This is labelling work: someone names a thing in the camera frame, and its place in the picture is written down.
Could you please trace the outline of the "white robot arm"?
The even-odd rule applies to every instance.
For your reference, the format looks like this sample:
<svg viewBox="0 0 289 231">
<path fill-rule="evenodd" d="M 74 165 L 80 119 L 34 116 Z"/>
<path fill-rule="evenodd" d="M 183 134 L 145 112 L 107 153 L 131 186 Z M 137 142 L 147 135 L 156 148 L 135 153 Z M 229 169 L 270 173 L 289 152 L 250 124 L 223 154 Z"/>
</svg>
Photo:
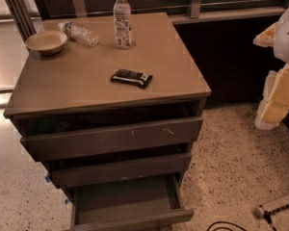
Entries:
<svg viewBox="0 0 289 231">
<path fill-rule="evenodd" d="M 271 130 L 289 114 L 289 8 L 278 22 L 257 35 L 253 43 L 272 47 L 274 56 L 285 62 L 279 71 L 269 71 L 254 121 L 256 128 Z"/>
</svg>

